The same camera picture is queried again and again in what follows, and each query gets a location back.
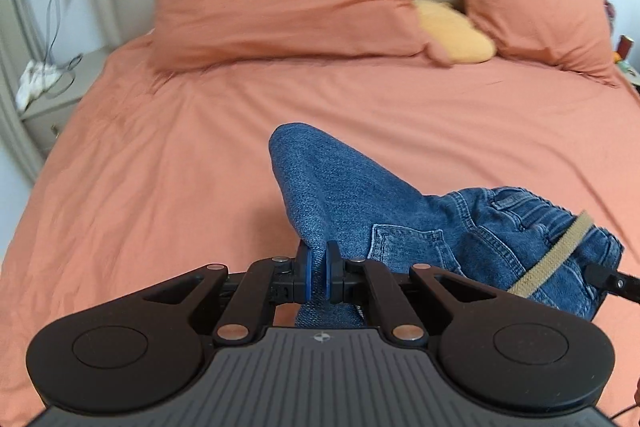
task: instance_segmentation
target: cable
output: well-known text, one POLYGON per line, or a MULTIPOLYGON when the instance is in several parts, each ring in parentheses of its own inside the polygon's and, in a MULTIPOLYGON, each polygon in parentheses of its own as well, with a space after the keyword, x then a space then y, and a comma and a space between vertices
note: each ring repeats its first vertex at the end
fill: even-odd
POLYGON ((51 54, 52 50, 53 50, 53 44, 55 44, 56 39, 58 38, 58 33, 60 32, 60 25, 62 24, 62 20, 61 20, 61 13, 60 13, 60 0, 55 0, 56 1, 56 35, 53 37, 53 42, 51 43, 51 45, 49 45, 49 32, 50 32, 50 24, 51 24, 51 3, 53 3, 54 0, 49 0, 49 4, 47 5, 47 31, 46 31, 46 44, 45 44, 45 55, 44 55, 44 60, 43 63, 47 64, 48 60, 49 60, 49 55, 51 54))
POLYGON ((629 411, 632 411, 633 409, 635 409, 636 407, 640 407, 637 403, 630 405, 629 407, 625 407, 622 411, 619 411, 617 413, 615 413, 615 415, 610 416, 609 419, 610 420, 615 420, 616 418, 618 418, 619 416, 622 416, 623 414, 628 413, 629 411))
POLYGON ((50 90, 47 91, 45 93, 45 98, 52 100, 58 96, 60 96, 62 93, 64 93, 67 89, 69 89, 69 87, 74 85, 74 82, 76 81, 76 72, 74 71, 74 69, 78 66, 78 64, 80 64, 80 62, 82 62, 82 57, 84 57, 84 55, 79 54, 76 55, 76 57, 72 58, 69 63, 66 65, 65 70, 62 72, 62 74, 58 77, 58 79, 56 80, 55 84, 57 84, 63 76, 65 76, 65 73, 69 73, 69 75, 71 76, 71 82, 69 82, 65 87, 63 87, 63 89, 57 91, 57 92, 51 92, 50 90))

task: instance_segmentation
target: ribbed grip surface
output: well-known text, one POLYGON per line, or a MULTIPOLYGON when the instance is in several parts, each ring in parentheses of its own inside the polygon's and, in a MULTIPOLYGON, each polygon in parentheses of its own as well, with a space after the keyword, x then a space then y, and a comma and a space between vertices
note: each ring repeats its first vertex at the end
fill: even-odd
POLYGON ((509 417, 460 396, 422 351, 376 330, 271 328, 221 350, 192 387, 143 412, 83 417, 51 408, 33 427, 604 427, 595 409, 509 417))

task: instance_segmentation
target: blue denim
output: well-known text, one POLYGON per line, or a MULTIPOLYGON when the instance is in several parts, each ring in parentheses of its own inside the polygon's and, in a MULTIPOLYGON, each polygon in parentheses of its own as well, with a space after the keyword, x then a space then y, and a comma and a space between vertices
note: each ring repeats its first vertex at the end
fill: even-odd
MULTIPOLYGON (((427 263, 506 290, 535 265, 574 221, 568 210, 524 188, 464 188, 423 196, 370 158, 302 123, 276 129, 273 171, 287 215, 312 252, 312 299, 296 325, 360 327, 351 305, 330 305, 322 267, 326 242, 344 258, 382 261, 408 273, 427 263)), ((571 257, 530 297, 592 319, 604 293, 585 283, 584 268, 617 268, 623 247, 607 230, 591 227, 571 257)))

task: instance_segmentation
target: denim pocket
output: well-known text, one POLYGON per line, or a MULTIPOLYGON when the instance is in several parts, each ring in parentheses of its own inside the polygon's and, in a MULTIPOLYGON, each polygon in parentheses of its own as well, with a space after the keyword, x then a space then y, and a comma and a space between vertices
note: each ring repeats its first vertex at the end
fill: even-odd
POLYGON ((427 263, 464 276, 442 230, 422 232, 398 225, 373 225, 367 258, 384 263, 395 273, 408 273, 414 264, 427 263))

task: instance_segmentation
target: beige strap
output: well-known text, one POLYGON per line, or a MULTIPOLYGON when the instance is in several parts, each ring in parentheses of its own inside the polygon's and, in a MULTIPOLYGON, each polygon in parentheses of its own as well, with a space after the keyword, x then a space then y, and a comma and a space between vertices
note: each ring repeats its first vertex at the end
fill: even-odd
POLYGON ((511 288, 509 293, 527 298, 551 277, 564 261, 580 245, 580 241, 589 232, 593 219, 585 210, 580 213, 572 225, 562 234, 558 242, 545 256, 511 288))

